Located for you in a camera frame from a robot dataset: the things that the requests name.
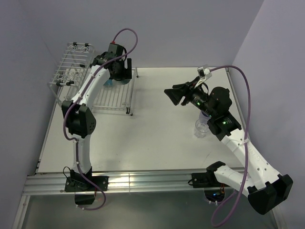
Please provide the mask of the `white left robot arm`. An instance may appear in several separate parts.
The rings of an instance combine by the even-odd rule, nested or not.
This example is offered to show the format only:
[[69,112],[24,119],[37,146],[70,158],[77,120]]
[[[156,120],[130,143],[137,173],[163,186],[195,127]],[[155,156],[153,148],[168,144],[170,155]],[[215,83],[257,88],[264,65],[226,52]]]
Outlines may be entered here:
[[90,162],[90,138],[96,127],[93,102],[108,80],[127,84],[132,79],[132,61],[126,56],[125,47],[111,42],[106,52],[93,59],[90,73],[80,90],[61,104],[64,136],[74,142],[70,176],[81,190],[88,190],[93,184]]

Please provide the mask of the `blue ceramic mug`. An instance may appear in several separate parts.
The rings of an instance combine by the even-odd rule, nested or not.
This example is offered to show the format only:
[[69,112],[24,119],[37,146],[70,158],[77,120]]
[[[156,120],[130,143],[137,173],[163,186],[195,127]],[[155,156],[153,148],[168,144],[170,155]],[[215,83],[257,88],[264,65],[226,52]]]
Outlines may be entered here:
[[113,81],[111,79],[107,80],[104,85],[104,87],[106,88],[110,88],[110,87],[113,87]]

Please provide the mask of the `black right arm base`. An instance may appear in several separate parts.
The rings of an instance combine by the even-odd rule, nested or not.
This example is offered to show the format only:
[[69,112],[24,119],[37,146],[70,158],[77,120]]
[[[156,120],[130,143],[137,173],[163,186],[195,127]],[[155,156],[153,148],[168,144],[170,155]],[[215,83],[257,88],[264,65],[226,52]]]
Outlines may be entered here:
[[215,201],[222,201],[225,196],[225,187],[227,185],[220,183],[217,181],[214,172],[217,171],[218,168],[221,166],[225,166],[224,162],[217,161],[206,168],[205,172],[200,173],[192,173],[191,179],[188,181],[188,185],[192,186],[193,188],[210,188],[210,187],[218,187],[219,190],[217,191],[205,191],[205,196],[208,200],[215,202]]

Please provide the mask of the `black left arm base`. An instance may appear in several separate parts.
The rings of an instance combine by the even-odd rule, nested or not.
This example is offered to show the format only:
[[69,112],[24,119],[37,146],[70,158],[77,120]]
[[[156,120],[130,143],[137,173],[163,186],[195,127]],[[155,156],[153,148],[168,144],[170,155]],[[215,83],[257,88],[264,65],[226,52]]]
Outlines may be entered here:
[[74,202],[80,207],[92,205],[98,191],[107,191],[109,177],[105,175],[92,175],[92,168],[82,177],[76,170],[64,167],[63,174],[66,177],[65,192],[74,192]]

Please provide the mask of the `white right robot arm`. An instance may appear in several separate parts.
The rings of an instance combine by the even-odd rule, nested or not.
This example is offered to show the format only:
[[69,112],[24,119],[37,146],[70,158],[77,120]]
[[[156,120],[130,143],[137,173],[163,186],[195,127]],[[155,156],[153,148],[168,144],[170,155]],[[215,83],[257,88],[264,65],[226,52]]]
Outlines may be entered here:
[[241,190],[252,208],[261,215],[287,199],[293,180],[289,175],[281,175],[249,139],[244,139],[245,131],[229,111],[232,105],[229,89],[215,87],[207,94],[200,87],[195,87],[195,81],[192,81],[173,85],[164,93],[174,105],[191,103],[209,115],[209,130],[233,152],[247,172],[246,181],[243,182],[242,174],[224,162],[217,161],[208,166],[206,172],[192,174],[194,188],[225,184],[237,191]]

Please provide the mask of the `dark green patterned mug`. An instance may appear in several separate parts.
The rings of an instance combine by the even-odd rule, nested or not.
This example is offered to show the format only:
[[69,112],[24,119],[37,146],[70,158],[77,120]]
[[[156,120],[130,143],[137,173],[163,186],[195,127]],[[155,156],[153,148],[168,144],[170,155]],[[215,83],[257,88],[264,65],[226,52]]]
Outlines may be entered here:
[[129,82],[130,82],[130,79],[124,79],[124,80],[118,81],[118,83],[120,83],[121,85],[128,84]]

